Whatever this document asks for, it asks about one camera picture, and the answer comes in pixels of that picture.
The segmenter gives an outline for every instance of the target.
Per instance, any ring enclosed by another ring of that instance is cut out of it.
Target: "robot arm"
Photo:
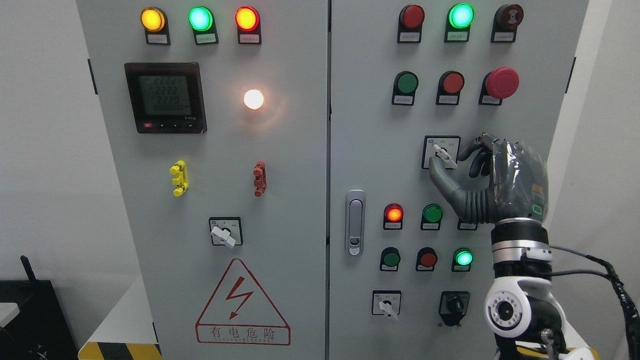
[[[429,169],[432,182],[462,221],[495,224],[495,280],[485,299],[484,317],[495,333],[499,359],[523,358],[516,340],[546,344],[550,359],[573,359],[574,354],[592,359],[585,349],[567,351],[564,311],[545,276],[551,272],[551,251],[541,224],[548,204],[544,162],[524,144],[488,133],[463,148],[458,159],[467,160],[476,151],[469,176],[489,176],[484,190],[464,189],[435,156],[429,159]],[[531,269],[537,275],[531,275]]]

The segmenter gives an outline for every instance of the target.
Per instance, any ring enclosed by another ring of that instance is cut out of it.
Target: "cable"
[[[529,265],[525,264],[525,269],[537,276],[561,276],[561,275],[571,275],[571,274],[593,274],[598,275],[600,277],[604,277],[605,279],[611,282],[611,286],[613,287],[613,291],[616,293],[618,300],[620,301],[620,306],[622,307],[622,314],[625,319],[625,334],[627,336],[627,346],[629,350],[629,359],[630,360],[640,360],[640,315],[638,314],[638,310],[633,300],[625,290],[625,285],[620,281],[618,274],[616,273],[613,265],[610,262],[597,258],[592,255],[583,254],[579,251],[569,249],[561,246],[550,246],[552,249],[562,250],[566,252],[570,252],[572,254],[582,256],[583,258],[589,259],[599,265],[602,265],[607,273],[604,274],[602,272],[594,271],[594,270],[570,270],[564,272],[551,272],[551,273],[543,273],[538,272],[531,268]]]

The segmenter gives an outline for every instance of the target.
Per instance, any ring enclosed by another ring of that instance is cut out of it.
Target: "gray metal panel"
[[[547,157],[587,0],[523,0],[525,12],[514,44],[491,44],[492,19],[501,0],[473,3],[470,41],[445,44],[447,12],[455,2],[424,1],[421,44],[397,44],[399,1],[333,1],[330,357],[332,359],[491,359],[493,334],[482,304],[493,280],[490,225],[458,231],[451,207],[420,168],[425,135],[460,135],[462,144],[481,131],[520,140]],[[508,66],[520,88],[502,106],[477,104],[485,75]],[[414,106],[391,105],[393,80],[409,70],[419,77]],[[435,105],[440,76],[465,77],[459,106]],[[470,161],[448,170],[469,184]],[[351,189],[367,193],[362,255],[344,250],[344,201]],[[404,208],[403,229],[382,229],[383,209]],[[424,206],[443,207],[440,231],[420,231]],[[398,272],[378,270],[380,252],[397,247]],[[416,272],[419,249],[438,252],[434,272]],[[452,273],[453,252],[470,248],[469,273]],[[372,290],[403,292],[399,322],[371,314]],[[470,292],[461,327],[439,326],[440,293]]]
[[[261,46],[237,43],[239,0],[77,4],[163,358],[323,359],[327,2],[253,1]],[[220,44],[194,44],[187,15],[195,5],[212,10]],[[147,6],[167,14],[171,46],[145,43]],[[136,61],[197,61],[208,132],[138,134],[123,68]],[[242,103],[250,88],[266,97],[256,112]],[[177,160],[190,182],[179,198],[169,174]],[[259,160],[268,189],[258,199]],[[213,247],[209,217],[241,217],[244,245]],[[195,323],[232,258],[288,321],[291,346],[196,341]]]

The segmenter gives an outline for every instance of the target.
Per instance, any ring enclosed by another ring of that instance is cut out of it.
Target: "red push button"
[[[465,78],[459,72],[449,71],[440,78],[440,86],[447,94],[457,94],[465,86]]]
[[[434,254],[424,254],[420,257],[420,265],[430,268],[438,262],[438,258]]]
[[[400,23],[407,30],[416,30],[424,21],[424,10],[418,5],[407,5],[400,12]]]
[[[502,29],[515,30],[524,18],[522,6],[518,4],[501,6],[495,12],[495,22]]]
[[[518,90],[520,76],[510,67],[497,68],[489,73],[484,85],[486,92],[496,99],[506,99]]]

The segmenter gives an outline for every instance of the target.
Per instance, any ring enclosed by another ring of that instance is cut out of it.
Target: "electrical hazard symbol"
[[[291,344],[291,328],[240,259],[222,275],[196,323],[200,343]]]

